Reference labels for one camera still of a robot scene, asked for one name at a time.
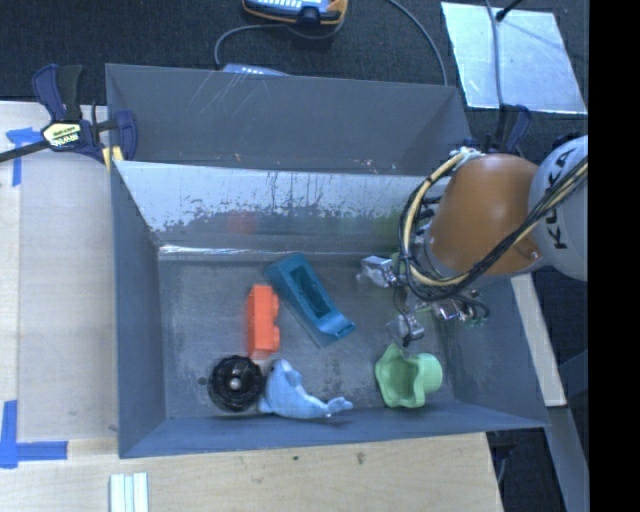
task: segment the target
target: scratch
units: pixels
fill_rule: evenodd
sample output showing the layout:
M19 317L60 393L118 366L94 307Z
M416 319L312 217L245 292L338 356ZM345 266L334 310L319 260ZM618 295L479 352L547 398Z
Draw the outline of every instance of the scratch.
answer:
M209 74L207 75L207 78L205 78L202 81L202 83L200 84L200 87L198 87L198 90L191 97L191 101L189 101L189 105L187 106L187 109L191 108L191 105L193 104L193 102L195 101L197 96L200 94L200 91L202 91L202 89L204 88L205 84L211 79L211 77L213 76L214 73L217 73L217 71L210 71Z
M240 103L240 105L238 105L238 106L236 107L236 109L233 111L233 114L231 114L231 115L232 115L232 116L235 116L235 115L236 115L236 113L238 112L238 110L240 110L240 109L244 106L244 104L245 104L247 101L249 101L251 98L253 98L253 96L255 95L255 93L256 93L256 92L257 92L257 89L254 89L253 91L251 91L251 94L249 94L249 96L247 96L247 97L242 101L242 103Z
M200 112L198 112L199 114L202 114L205 110L207 110L211 106L211 104L214 101L216 101L218 98L220 98L220 100L223 100L224 97L227 95L227 93L233 87L235 87L237 82L240 82L242 80L242 73L233 73L233 75L234 75L233 78L229 81L229 83L226 85L226 87L224 89L222 89L221 91L219 91L218 94L216 94L213 98L211 98L209 103L207 103L204 107L202 107L202 110L200 110Z

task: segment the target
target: blue toy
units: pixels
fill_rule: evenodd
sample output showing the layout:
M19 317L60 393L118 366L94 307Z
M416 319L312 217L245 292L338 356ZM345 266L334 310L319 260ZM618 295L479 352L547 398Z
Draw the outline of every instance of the blue toy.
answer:
M267 377L264 397L258 402L260 412L297 419L329 417L352 408L353 404L344 397L324 403L309 395L302 387L302 376L286 359L274 362Z

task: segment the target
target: clamp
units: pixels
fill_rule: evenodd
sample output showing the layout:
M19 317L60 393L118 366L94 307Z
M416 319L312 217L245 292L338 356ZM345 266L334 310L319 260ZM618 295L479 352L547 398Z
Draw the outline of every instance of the clamp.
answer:
M100 133L118 129L116 151L125 160L133 158L138 142L135 119L130 110L119 110L114 118L96 122L95 107L92 122L82 118L77 102L77 84L82 66L49 64L33 76L32 86L38 102L47 109L51 122L42 130L42 140L0 154L0 162L29 155L43 149L73 152L108 164L109 149L100 142Z

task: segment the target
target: gray cable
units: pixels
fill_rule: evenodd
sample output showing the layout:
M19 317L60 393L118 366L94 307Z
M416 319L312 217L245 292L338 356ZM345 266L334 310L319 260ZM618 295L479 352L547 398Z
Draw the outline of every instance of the gray cable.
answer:
M436 54L436 58L438 59L438 64L440 65L440 72L442 73L442 84L444 86L448 86L449 82L447 81L447 72L446 72L446 70L444 68L444 62L442 61L442 56L440 55L440 52L438 51L438 48L436 47L435 43L433 42L433 39L431 39L431 36L429 35L429 33L422 26L422 24L416 19L416 17L413 14L411 14L402 5L400 5L398 2L396 2L396 0L387 0L387 2L389 2L391 5L393 5L396 9L399 9L405 16L407 16L413 22L413 24L416 27L418 27L418 30L420 30L420 32L422 32L422 35L427 39L427 41L429 42L429 45L431 46L431 49Z

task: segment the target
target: yellow label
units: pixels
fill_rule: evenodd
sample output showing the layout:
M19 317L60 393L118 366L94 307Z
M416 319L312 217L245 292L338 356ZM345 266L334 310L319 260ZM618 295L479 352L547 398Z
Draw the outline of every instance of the yellow label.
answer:
M79 124L56 123L48 126L42 132L42 136L52 146L64 146L70 142L77 141L80 138L78 135L80 130Z

